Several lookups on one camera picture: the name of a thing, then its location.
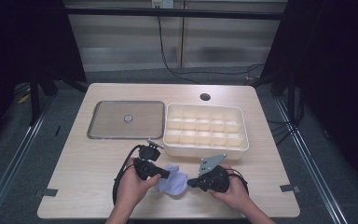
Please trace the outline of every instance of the black cable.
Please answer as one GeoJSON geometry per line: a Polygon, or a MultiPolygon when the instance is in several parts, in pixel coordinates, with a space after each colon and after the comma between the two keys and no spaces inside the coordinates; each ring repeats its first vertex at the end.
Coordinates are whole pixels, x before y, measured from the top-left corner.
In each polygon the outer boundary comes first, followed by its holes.
{"type": "Polygon", "coordinates": [[[275,133],[275,134],[273,134],[272,136],[276,137],[276,136],[281,135],[281,134],[283,134],[283,133],[287,133],[287,130],[283,130],[283,131],[281,131],[281,132],[279,132],[279,133],[275,133]]]}
{"type": "Polygon", "coordinates": [[[272,82],[272,80],[273,80],[274,78],[276,78],[282,71],[284,71],[284,69],[279,69],[278,71],[275,71],[275,72],[271,73],[271,74],[268,75],[268,76],[264,76],[263,78],[260,78],[260,79],[258,79],[256,82],[252,83],[251,86],[256,89],[257,87],[259,87],[259,86],[261,86],[261,85],[270,83],[270,82],[272,82]]]}
{"type": "Polygon", "coordinates": [[[246,182],[246,180],[242,177],[241,174],[229,174],[228,176],[236,176],[243,184],[243,187],[245,188],[246,192],[249,195],[249,189],[248,189],[248,182],[246,182]]]}
{"type": "Polygon", "coordinates": [[[134,166],[135,164],[138,164],[138,163],[134,162],[133,164],[131,164],[131,165],[129,165],[128,167],[126,167],[126,169],[124,170],[124,173],[126,173],[126,171],[127,171],[128,169],[130,169],[130,167],[134,166]]]}
{"type": "Polygon", "coordinates": [[[276,120],[270,120],[270,119],[267,119],[267,122],[268,123],[276,123],[276,124],[289,124],[289,122],[287,122],[287,121],[276,121],[276,120]]]}
{"type": "Polygon", "coordinates": [[[248,78],[250,79],[250,72],[255,70],[257,67],[264,65],[263,63],[256,63],[256,64],[252,64],[250,65],[246,71],[241,71],[241,72],[236,72],[236,73],[224,73],[224,72],[209,72],[209,71],[194,71],[194,72],[177,72],[177,71],[173,71],[167,64],[167,60],[165,57],[165,52],[164,52],[164,45],[162,42],[162,32],[161,32],[161,18],[158,17],[158,33],[159,33],[159,44],[160,44],[160,50],[161,50],[161,58],[162,61],[164,63],[164,66],[168,69],[168,71],[171,72],[171,74],[173,74],[175,77],[190,81],[190,82],[194,82],[196,84],[201,84],[198,81],[189,79],[189,78],[185,78],[185,77],[179,77],[178,75],[188,75],[188,74],[217,74],[217,75],[227,75],[227,76],[236,76],[236,75],[242,75],[242,74],[248,74],[248,78]]]}
{"type": "Polygon", "coordinates": [[[281,124],[280,126],[278,126],[276,128],[273,128],[273,129],[270,129],[270,130],[271,130],[271,132],[274,132],[274,131],[280,130],[281,128],[284,128],[286,126],[287,126],[287,124],[281,124]]]}
{"type": "Polygon", "coordinates": [[[236,172],[238,175],[240,175],[243,178],[242,174],[236,169],[229,168],[229,169],[226,169],[226,170],[234,171],[234,172],[236,172]]]}
{"type": "Polygon", "coordinates": [[[295,130],[297,130],[298,125],[300,124],[300,121],[303,119],[304,117],[304,94],[301,91],[300,92],[300,99],[298,102],[298,106],[297,106],[297,117],[295,118],[295,122],[293,124],[294,128],[287,133],[280,141],[278,141],[275,145],[279,145],[287,136],[289,136],[289,134],[293,133],[295,130]]]}
{"type": "Polygon", "coordinates": [[[127,162],[130,160],[130,157],[131,157],[132,153],[136,150],[136,148],[141,148],[141,145],[134,147],[130,151],[129,155],[127,156],[126,160],[124,160],[123,165],[121,166],[120,170],[118,171],[117,177],[115,179],[115,184],[113,185],[113,190],[112,190],[113,204],[116,204],[118,185],[120,184],[120,180],[123,177],[124,173],[127,171],[127,169],[125,169],[127,162]]]}

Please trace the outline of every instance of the white egg tray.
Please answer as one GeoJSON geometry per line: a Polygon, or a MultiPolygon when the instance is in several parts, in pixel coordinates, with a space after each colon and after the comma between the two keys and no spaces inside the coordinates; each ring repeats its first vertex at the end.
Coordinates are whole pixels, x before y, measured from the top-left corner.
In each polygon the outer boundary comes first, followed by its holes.
{"type": "Polygon", "coordinates": [[[207,158],[227,154],[238,160],[249,147],[243,113],[237,107],[167,107],[163,142],[170,156],[207,158]]]}

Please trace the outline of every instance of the blue cloth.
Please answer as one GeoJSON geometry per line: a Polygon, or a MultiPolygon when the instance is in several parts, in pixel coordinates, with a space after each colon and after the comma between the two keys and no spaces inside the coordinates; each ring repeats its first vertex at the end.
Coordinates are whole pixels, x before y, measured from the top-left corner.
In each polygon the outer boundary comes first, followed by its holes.
{"type": "Polygon", "coordinates": [[[179,166],[168,164],[165,168],[170,171],[168,179],[161,178],[156,184],[155,189],[171,195],[179,195],[187,189],[188,176],[179,171],[179,166]]]}

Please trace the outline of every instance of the wall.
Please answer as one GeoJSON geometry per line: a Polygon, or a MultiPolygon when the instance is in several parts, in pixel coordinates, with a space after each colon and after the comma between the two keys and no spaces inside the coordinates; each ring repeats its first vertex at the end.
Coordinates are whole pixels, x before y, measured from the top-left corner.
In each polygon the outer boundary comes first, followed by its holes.
{"type": "MultiPolygon", "coordinates": [[[[151,7],[151,1],[66,0],[67,6],[151,7]]],[[[285,1],[174,1],[174,8],[283,12],[285,1]]],[[[164,67],[154,17],[70,15],[86,71],[164,67]]],[[[161,18],[169,67],[263,63],[278,21],[161,18]]]]}

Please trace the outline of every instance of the hand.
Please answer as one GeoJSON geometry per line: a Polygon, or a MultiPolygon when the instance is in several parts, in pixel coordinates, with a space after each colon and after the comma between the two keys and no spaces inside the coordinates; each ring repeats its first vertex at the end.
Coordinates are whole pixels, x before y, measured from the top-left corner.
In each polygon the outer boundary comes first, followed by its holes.
{"type": "MultiPolygon", "coordinates": [[[[221,164],[221,166],[227,169],[229,174],[234,173],[232,170],[230,170],[231,166],[225,164],[221,164]]],[[[229,188],[225,193],[220,193],[213,190],[208,190],[208,192],[213,197],[226,203],[231,208],[242,212],[251,223],[275,223],[252,201],[242,182],[236,176],[229,177],[229,188]]]]}
{"type": "Polygon", "coordinates": [[[116,205],[106,223],[126,223],[135,206],[161,178],[161,175],[148,180],[139,178],[133,166],[133,158],[127,162],[126,169],[118,185],[116,205]]]}
{"type": "MultiPolygon", "coordinates": [[[[221,164],[225,168],[228,174],[234,174],[231,166],[221,164]]],[[[225,193],[220,193],[214,190],[208,190],[208,192],[216,199],[226,203],[231,208],[241,211],[243,204],[250,201],[250,197],[246,192],[242,182],[236,176],[229,177],[229,188],[225,193]]]]}

